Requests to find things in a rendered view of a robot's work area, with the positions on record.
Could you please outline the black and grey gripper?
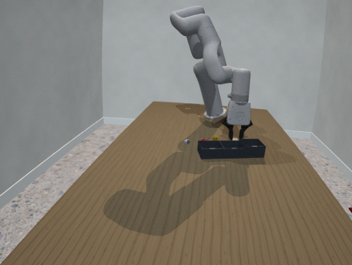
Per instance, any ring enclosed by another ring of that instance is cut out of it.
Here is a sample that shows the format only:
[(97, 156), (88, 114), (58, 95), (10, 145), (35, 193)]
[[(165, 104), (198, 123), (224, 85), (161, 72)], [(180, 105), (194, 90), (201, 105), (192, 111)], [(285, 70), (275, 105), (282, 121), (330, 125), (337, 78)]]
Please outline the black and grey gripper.
[(250, 119), (250, 114), (251, 114), (250, 102), (249, 101), (239, 102), (239, 101), (229, 100), (229, 103), (227, 106), (227, 113), (226, 113), (226, 117), (222, 121), (222, 124), (229, 129), (230, 140), (233, 140), (234, 125), (241, 125), (239, 139), (242, 139), (244, 137), (244, 131), (253, 125)]

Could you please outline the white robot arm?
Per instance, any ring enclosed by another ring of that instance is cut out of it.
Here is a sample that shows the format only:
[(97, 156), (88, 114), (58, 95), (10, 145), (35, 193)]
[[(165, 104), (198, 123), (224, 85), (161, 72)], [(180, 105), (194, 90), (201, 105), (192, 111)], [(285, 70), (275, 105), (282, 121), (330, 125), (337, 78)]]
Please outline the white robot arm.
[(170, 14), (170, 21), (179, 33), (187, 37), (192, 56), (203, 58), (194, 65), (194, 73), (205, 104), (205, 118), (219, 119), (226, 114), (218, 84), (232, 83), (231, 94), (227, 97), (233, 101), (248, 102), (250, 71), (226, 65), (221, 40), (204, 8), (194, 6), (176, 10)]

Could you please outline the dark grey rack of three bins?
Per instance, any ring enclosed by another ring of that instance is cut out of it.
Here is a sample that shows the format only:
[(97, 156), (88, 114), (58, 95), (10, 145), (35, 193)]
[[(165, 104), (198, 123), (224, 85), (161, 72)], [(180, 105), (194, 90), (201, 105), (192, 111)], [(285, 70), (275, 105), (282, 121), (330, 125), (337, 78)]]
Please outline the dark grey rack of three bins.
[(259, 139), (199, 140), (198, 142), (198, 153), (201, 159), (263, 158), (265, 148), (266, 146)]

